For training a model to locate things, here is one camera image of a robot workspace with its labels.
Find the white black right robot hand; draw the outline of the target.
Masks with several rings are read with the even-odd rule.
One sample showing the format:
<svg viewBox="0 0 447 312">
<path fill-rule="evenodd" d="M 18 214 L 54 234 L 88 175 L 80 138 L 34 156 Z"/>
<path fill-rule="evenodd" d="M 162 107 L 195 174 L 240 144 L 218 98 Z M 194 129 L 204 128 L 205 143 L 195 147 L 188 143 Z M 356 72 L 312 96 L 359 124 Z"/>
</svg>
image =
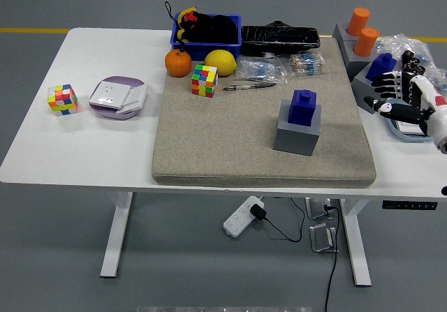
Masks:
<svg viewBox="0 0 447 312">
<path fill-rule="evenodd" d="M 435 145 L 446 144 L 446 99 L 424 76 L 406 71 L 391 71 L 374 78 L 379 98 L 364 97 L 364 102 L 381 116 L 416 124 Z"/>
</svg>

